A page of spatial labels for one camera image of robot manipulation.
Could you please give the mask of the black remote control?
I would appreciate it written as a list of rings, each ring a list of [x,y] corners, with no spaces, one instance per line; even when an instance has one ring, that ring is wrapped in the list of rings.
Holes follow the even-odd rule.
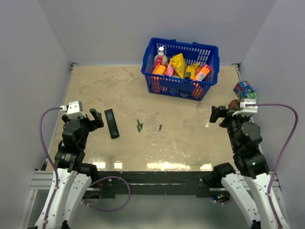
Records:
[[[108,109],[108,110],[105,110],[104,113],[105,113],[106,121],[107,121],[107,124],[108,124],[108,129],[109,129],[109,132],[110,132],[111,139],[118,138],[120,135],[119,135],[119,131],[118,131],[118,128],[117,128],[117,124],[116,124],[116,120],[115,120],[115,117],[114,117],[113,110]]]

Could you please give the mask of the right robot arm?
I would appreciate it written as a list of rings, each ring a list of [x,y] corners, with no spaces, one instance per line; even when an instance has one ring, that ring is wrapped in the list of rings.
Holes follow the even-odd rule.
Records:
[[[281,212],[272,183],[271,172],[265,156],[259,150],[261,128],[250,121],[258,111],[255,100],[239,102],[236,110],[212,106],[210,123],[219,118],[220,127],[227,130],[233,151],[233,169],[230,163],[213,168],[212,181],[224,187],[241,210],[250,229],[288,229],[290,226]]]

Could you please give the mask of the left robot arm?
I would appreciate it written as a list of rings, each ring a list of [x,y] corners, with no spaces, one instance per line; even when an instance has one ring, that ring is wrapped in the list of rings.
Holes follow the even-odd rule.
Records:
[[[83,163],[85,147],[90,132],[104,126],[102,115],[90,109],[93,120],[82,113],[79,108],[63,106],[66,111],[62,140],[54,157],[53,178],[43,210],[35,229],[69,229],[70,221],[75,215],[88,187],[98,184],[97,167]]]

